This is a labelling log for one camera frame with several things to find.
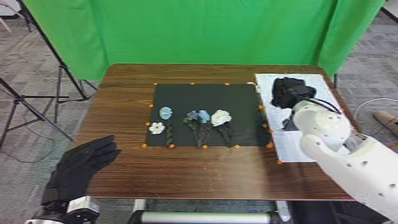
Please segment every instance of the light stand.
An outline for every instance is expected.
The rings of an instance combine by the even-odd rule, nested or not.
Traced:
[[[69,137],[69,135],[66,134],[66,132],[59,128],[57,124],[50,121],[50,119],[45,116],[53,100],[59,99],[59,98],[69,98],[69,97],[68,96],[25,96],[25,95],[20,95],[2,78],[0,78],[0,85],[4,86],[4,88],[7,90],[7,92],[5,92],[7,95],[14,98],[14,105],[13,105],[13,108],[11,108],[9,119],[7,119],[7,122],[5,122],[5,128],[4,128],[2,138],[0,138],[0,148],[4,146],[7,133],[13,130],[16,130],[18,128],[21,128],[23,126],[27,126],[29,124],[36,123],[37,121],[43,121],[48,124],[48,126],[61,132],[61,134],[66,136],[66,138],[73,141],[73,138]],[[50,99],[50,102],[48,102],[43,113],[37,111],[37,109],[34,108],[34,106],[30,105],[30,103],[27,102],[25,99]],[[20,104],[27,107],[29,111],[32,112],[32,114],[36,116],[36,119],[27,121],[23,124],[16,125],[14,127],[11,127],[11,122],[13,122],[14,113],[16,113],[16,107],[18,107]]]
[[[46,45],[48,45],[48,47],[50,47],[53,56],[55,56],[55,58],[57,58],[57,60],[59,60],[57,96],[55,96],[55,116],[53,116],[53,123],[57,123],[57,118],[59,118],[59,104],[62,104],[62,103],[66,103],[66,102],[71,102],[71,101],[80,101],[80,102],[82,102],[82,101],[89,100],[93,96],[87,96],[85,91],[84,91],[84,88],[82,88],[82,85],[78,85],[77,79],[75,79],[75,77],[73,77],[73,75],[71,75],[71,71],[69,71],[69,69],[68,69],[68,65],[66,65],[66,63],[64,63],[64,61],[62,61],[62,58],[61,58],[61,56],[59,56],[57,50],[55,50],[55,48],[53,48],[53,45],[52,45],[52,42],[50,42],[50,40],[48,40],[46,34],[45,34],[45,32],[43,32],[39,23],[37,23],[37,21],[36,21],[36,19],[34,19],[32,13],[30,13],[29,8],[27,8],[27,6],[25,6],[23,0],[18,0],[18,2],[20,2],[20,4],[21,4],[21,9],[23,9],[23,12],[25,12],[25,14],[27,14],[27,19],[30,19],[30,23],[34,24],[34,26],[36,26],[36,28],[37,28],[37,31],[39,31],[43,40],[45,40]],[[61,100],[61,98],[64,98],[64,97],[61,97],[62,71],[66,72],[66,76],[68,76],[68,78],[69,78],[69,80],[71,80],[71,83],[73,83],[73,86],[75,86],[75,88],[77,88],[77,90],[78,90],[78,94],[80,94],[80,98],[78,98],[78,99]],[[82,81],[84,81],[84,83],[91,86],[91,88],[93,88],[94,90],[98,90],[98,89],[96,89],[96,86],[87,82],[87,80],[82,80]]]

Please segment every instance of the metal stand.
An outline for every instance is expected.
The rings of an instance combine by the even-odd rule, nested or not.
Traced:
[[[268,213],[203,213],[203,212],[146,212],[146,200],[135,200],[133,215],[128,224],[139,223],[212,223],[212,224],[279,224],[281,217]]]
[[[45,121],[48,126],[62,133],[66,138],[73,141],[73,138],[69,137],[69,135],[66,134],[66,132],[62,131],[62,129],[55,125],[55,123],[50,121],[50,119],[45,116],[45,114],[48,112],[48,109],[50,109],[50,105],[52,105],[53,100],[57,98],[69,98],[69,97],[68,96],[57,96],[55,97],[55,96],[25,96],[25,95],[20,95],[2,78],[0,78],[0,85],[4,86],[4,88],[7,90],[9,96],[14,98],[14,105],[13,105],[13,108],[11,108],[9,119],[7,119],[7,122],[5,122],[5,128],[4,128],[2,138],[0,138],[0,148],[4,146],[7,133],[13,130],[16,130],[18,128],[21,128],[23,126],[27,126],[29,124],[36,123],[37,121]],[[48,102],[48,105],[46,105],[43,113],[37,111],[37,109],[34,108],[34,106],[30,105],[30,103],[27,102],[25,99],[50,99],[50,102]],[[16,107],[18,107],[20,104],[27,107],[29,111],[36,115],[36,119],[30,120],[29,122],[25,122],[23,124],[16,125],[14,127],[11,127],[11,122],[13,122],[14,113],[16,113]]]
[[[25,3],[23,3],[21,0],[18,0],[18,2],[20,2],[20,5],[21,5],[23,12],[25,12],[25,14],[27,14],[25,18],[30,20],[30,22],[27,22],[27,24],[29,24],[29,23],[34,24],[34,26],[36,26],[36,28],[37,28],[37,31],[39,31],[39,34],[41,34],[41,37],[43,37],[43,40],[45,40],[46,45],[48,45],[48,47],[50,47],[53,56],[55,56],[55,58],[57,58],[57,60],[59,60],[59,79],[57,79],[57,97],[55,97],[57,100],[55,100],[55,118],[53,118],[53,122],[57,123],[57,117],[59,117],[59,104],[62,104],[62,103],[66,103],[66,102],[71,102],[71,101],[78,101],[78,102],[82,102],[82,101],[85,101],[85,100],[91,99],[93,95],[87,96],[87,94],[85,94],[82,85],[78,85],[77,79],[75,79],[75,77],[73,77],[73,75],[71,75],[71,71],[69,71],[69,69],[68,69],[68,65],[66,65],[66,63],[64,63],[64,61],[62,61],[62,58],[61,58],[61,56],[59,56],[57,50],[55,50],[55,48],[53,48],[52,42],[50,42],[50,40],[48,40],[46,34],[45,34],[45,32],[43,32],[39,23],[37,23],[37,21],[36,21],[36,19],[34,19],[34,16],[32,16],[32,13],[30,13],[29,8],[27,8],[27,6],[25,6]],[[61,78],[62,78],[62,71],[66,72],[66,76],[68,76],[68,78],[69,78],[69,80],[71,80],[73,86],[75,86],[75,88],[77,88],[77,90],[78,90],[78,94],[80,94],[80,98],[78,98],[78,99],[71,99],[71,100],[64,100],[64,101],[59,100],[59,99],[62,98],[62,97],[61,97]],[[91,88],[96,90],[96,87],[94,87],[94,85],[87,82],[87,80],[84,80],[84,83],[85,83],[85,84],[91,86]]]

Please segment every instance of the white sheet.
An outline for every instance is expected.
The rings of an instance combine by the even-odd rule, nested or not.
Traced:
[[[334,98],[329,86],[320,74],[256,74],[260,95],[265,106],[265,113],[268,119],[268,126],[274,131],[274,144],[277,150],[277,157],[281,162],[315,162],[302,153],[300,150],[300,137],[299,131],[283,130],[283,120],[292,114],[292,109],[281,109],[274,107],[272,101],[272,86],[277,78],[297,78],[306,81],[306,85],[316,88],[316,98],[334,104],[338,108],[338,100]]]

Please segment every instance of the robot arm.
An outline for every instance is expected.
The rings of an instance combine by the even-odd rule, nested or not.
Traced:
[[[300,101],[293,112],[308,157],[352,198],[398,222],[398,154],[325,107]]]

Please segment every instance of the light blue flower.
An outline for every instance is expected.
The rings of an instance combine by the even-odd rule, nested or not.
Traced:
[[[162,107],[160,109],[160,118],[169,120],[172,116],[172,109],[169,107]]]
[[[187,114],[187,119],[192,121],[192,120],[197,120],[197,118],[199,118],[199,114],[196,110],[192,110],[190,113]]]
[[[210,114],[206,110],[199,110],[199,118],[201,118],[201,123],[206,124],[210,121]]]

